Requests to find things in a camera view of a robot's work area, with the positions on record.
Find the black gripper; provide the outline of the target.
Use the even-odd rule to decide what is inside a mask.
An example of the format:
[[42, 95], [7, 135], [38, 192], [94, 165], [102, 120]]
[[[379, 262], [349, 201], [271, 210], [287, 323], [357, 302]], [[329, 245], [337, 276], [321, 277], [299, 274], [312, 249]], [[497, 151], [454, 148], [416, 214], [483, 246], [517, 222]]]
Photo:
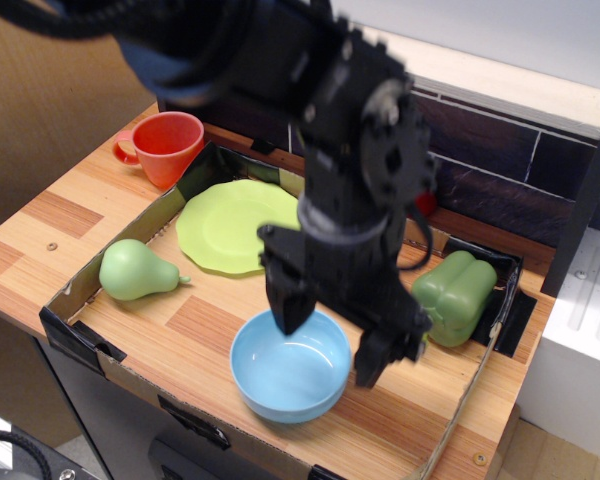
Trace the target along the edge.
[[356, 385], [372, 389], [386, 367], [417, 362], [432, 321], [405, 289], [396, 260], [365, 246], [321, 242], [304, 231], [264, 225], [260, 255], [275, 323], [286, 336], [323, 304], [363, 333], [354, 356]]

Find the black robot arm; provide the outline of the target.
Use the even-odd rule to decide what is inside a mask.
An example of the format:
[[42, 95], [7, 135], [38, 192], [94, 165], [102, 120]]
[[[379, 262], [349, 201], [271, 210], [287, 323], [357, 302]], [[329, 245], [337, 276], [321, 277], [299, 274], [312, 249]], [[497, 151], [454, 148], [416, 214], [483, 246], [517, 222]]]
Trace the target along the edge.
[[317, 304], [359, 326], [359, 386], [417, 360], [432, 323], [400, 281], [408, 219], [435, 180], [413, 81], [326, 1], [0, 1], [0, 17], [48, 37], [110, 35], [160, 99], [197, 107], [223, 95], [285, 119], [305, 153], [300, 227], [264, 226], [261, 257], [279, 329]]

